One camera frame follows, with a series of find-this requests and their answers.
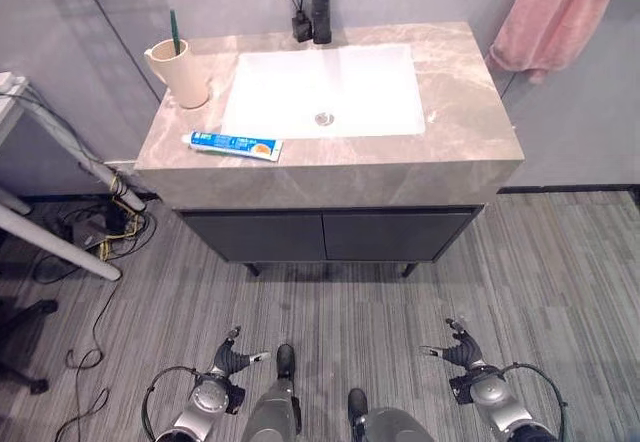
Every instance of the black chair leg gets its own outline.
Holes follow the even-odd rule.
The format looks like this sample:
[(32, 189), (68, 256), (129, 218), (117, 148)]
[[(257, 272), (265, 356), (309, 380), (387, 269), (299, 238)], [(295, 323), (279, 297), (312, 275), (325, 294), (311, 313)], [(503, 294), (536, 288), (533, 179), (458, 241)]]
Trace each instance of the black chair leg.
[(251, 275), (254, 277), (258, 277), (260, 275), (260, 269), (255, 266), (255, 264), (244, 264), (244, 266), (249, 269)]
[(18, 327), (24, 325), (42, 314), (52, 314), (58, 310), (58, 302), (55, 300), (39, 300), (35, 304), (21, 310), (7, 322), (0, 325), (0, 342), (8, 338)]
[(405, 279), (411, 275), (411, 273), (416, 270), (418, 264), (407, 264), (407, 267), (402, 271), (402, 277)]
[[(0, 342), (8, 339), (20, 326), (31, 322), (37, 317), (52, 314), (56, 310), (58, 310), (58, 302), (55, 300), (40, 300), (21, 310), (14, 317), (0, 325)], [(47, 379), (32, 379), (3, 362), (0, 362), (0, 374), (8, 376), (11, 380), (25, 387), (29, 387), (33, 395), (42, 394), (49, 390)]]
[(49, 390), (49, 382), (47, 382), (47, 379), (32, 379), (3, 362), (0, 362), (0, 374), (6, 374), (14, 382), (29, 387), (33, 395), (42, 394)]

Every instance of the beige cup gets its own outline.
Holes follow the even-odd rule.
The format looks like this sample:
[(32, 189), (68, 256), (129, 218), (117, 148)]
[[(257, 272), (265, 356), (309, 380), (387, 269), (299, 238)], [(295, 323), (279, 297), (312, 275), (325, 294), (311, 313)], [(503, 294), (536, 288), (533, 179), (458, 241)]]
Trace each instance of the beige cup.
[(200, 107), (209, 100), (209, 88), (204, 73), (186, 40), (180, 39), (180, 54), (175, 55), (173, 40), (163, 40), (144, 52), (153, 73), (171, 90), (178, 104), (185, 109)]

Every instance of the white desk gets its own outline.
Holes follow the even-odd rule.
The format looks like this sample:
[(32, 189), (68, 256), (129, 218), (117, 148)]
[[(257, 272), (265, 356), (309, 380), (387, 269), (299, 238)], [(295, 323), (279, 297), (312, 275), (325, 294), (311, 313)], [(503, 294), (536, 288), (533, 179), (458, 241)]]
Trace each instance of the white desk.
[[(0, 92), (23, 95), (29, 82), (24, 77), (13, 77), (8, 73), (0, 73)], [(67, 127), (60, 123), (47, 110), (32, 104), (26, 100), (0, 95), (0, 145), (15, 127), (25, 110), (28, 110), (34, 119), (62, 146), (73, 155), (85, 168), (91, 171), (97, 178), (110, 187), (110, 190), (118, 188), (124, 192), (122, 199), (132, 209), (144, 210), (144, 203), (130, 191), (111, 169), (97, 162), (88, 147), (72, 134)], [(55, 235), (47, 232), (39, 225), (19, 214), (26, 215), (31, 208), (19, 198), (0, 188), (0, 229), (4, 229), (13, 235), (20, 237), (44, 250), (51, 252), (69, 262), (83, 267), (94, 274), (109, 280), (117, 280), (122, 273), (117, 267), (101, 261), (88, 252), (70, 244)]]

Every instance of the sink drain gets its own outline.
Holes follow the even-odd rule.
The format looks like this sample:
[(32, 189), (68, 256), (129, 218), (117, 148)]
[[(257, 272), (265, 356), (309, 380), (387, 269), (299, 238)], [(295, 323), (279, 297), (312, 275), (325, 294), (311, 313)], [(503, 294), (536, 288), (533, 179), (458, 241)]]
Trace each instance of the sink drain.
[(316, 124), (321, 127), (333, 124), (334, 120), (333, 114), (328, 114), (327, 112), (320, 112), (316, 115)]

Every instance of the green toothbrush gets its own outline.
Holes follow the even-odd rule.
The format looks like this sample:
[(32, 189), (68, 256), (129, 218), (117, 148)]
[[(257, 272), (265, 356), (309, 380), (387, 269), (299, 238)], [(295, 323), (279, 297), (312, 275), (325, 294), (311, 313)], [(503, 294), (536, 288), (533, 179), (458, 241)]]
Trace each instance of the green toothbrush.
[(180, 55), (180, 34), (178, 33), (176, 11), (173, 9), (171, 9), (171, 36), (173, 37), (173, 48), (176, 50), (176, 55)]

